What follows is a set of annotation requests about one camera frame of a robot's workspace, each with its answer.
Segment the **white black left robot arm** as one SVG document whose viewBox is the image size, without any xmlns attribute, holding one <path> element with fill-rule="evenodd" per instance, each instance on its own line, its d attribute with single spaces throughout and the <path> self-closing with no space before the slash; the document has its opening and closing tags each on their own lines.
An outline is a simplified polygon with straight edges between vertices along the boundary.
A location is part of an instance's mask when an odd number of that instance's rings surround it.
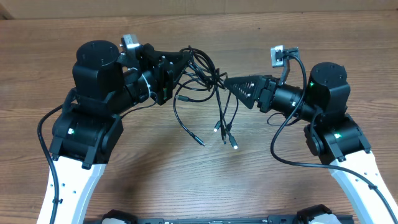
<svg viewBox="0 0 398 224">
<path fill-rule="evenodd" d="M 57 107 L 50 172 L 39 223 L 82 223 L 94 189 L 123 132 L 122 119 L 148 99 L 162 105 L 192 59 L 187 51 L 160 52 L 149 44 L 106 40 L 76 52 L 75 86 Z"/>
</svg>

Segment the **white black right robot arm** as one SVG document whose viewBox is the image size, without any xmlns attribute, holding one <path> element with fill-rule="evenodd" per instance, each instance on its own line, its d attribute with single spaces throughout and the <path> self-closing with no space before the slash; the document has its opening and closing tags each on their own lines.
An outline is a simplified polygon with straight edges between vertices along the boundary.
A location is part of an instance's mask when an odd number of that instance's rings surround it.
<svg viewBox="0 0 398 224">
<path fill-rule="evenodd" d="M 346 112 L 350 86 L 343 66 L 322 62 L 304 75 L 303 88 L 290 86 L 271 75 L 229 78 L 225 86 L 247 108 L 263 113 L 274 110 L 285 121 L 306 121 L 306 144 L 320 163 L 288 161 L 270 151 L 278 161 L 299 167 L 328 169 L 351 202 L 361 223 L 397 223 L 397 204 L 379 175 L 371 145 L 359 125 Z"/>
</svg>

